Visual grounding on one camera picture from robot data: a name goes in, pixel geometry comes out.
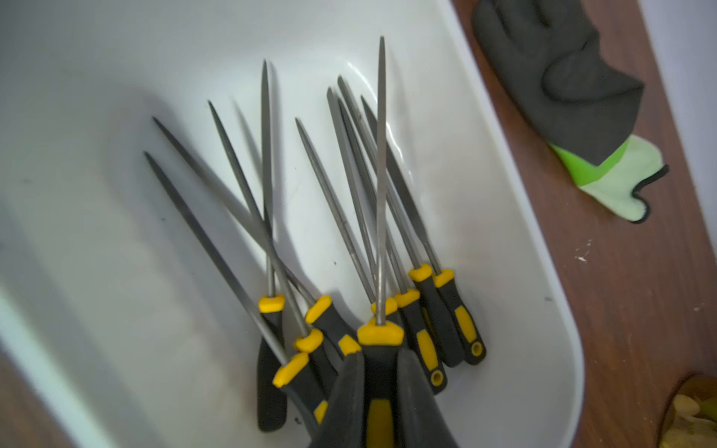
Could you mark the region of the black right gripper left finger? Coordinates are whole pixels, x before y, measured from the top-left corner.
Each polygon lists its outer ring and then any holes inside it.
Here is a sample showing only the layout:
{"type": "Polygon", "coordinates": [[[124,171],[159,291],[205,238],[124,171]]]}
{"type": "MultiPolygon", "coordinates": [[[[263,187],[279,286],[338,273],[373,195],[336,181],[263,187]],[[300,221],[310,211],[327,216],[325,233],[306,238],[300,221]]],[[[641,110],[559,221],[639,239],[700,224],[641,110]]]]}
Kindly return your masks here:
{"type": "Polygon", "coordinates": [[[310,447],[362,447],[365,358],[347,356],[328,402],[327,412],[310,447]]]}

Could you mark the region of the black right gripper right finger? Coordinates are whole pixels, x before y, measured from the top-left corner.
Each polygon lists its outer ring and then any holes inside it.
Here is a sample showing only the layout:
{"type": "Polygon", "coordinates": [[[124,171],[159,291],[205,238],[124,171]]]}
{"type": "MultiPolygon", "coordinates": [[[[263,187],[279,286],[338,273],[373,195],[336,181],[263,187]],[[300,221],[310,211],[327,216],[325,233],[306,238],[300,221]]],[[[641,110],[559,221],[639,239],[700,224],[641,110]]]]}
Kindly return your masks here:
{"type": "Polygon", "coordinates": [[[435,401],[418,356],[401,349],[397,356],[397,403],[401,447],[458,447],[435,401]]]}

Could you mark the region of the white plastic storage box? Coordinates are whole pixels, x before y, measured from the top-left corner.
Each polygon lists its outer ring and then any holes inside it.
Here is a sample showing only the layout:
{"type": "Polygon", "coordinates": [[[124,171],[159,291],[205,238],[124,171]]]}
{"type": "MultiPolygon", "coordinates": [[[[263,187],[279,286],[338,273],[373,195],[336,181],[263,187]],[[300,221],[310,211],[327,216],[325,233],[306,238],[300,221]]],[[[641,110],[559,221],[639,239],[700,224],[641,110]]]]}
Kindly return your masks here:
{"type": "Polygon", "coordinates": [[[487,358],[438,397],[462,447],[568,447],[584,396],[569,304],[447,1],[5,1],[1,341],[83,447],[304,447],[256,423],[260,335],[149,168],[177,186],[252,299],[264,257],[177,156],[231,192],[219,115],[261,193],[261,67],[274,87],[277,247],[360,325],[371,310],[297,128],[351,204],[327,91],[375,102],[487,358]]]}

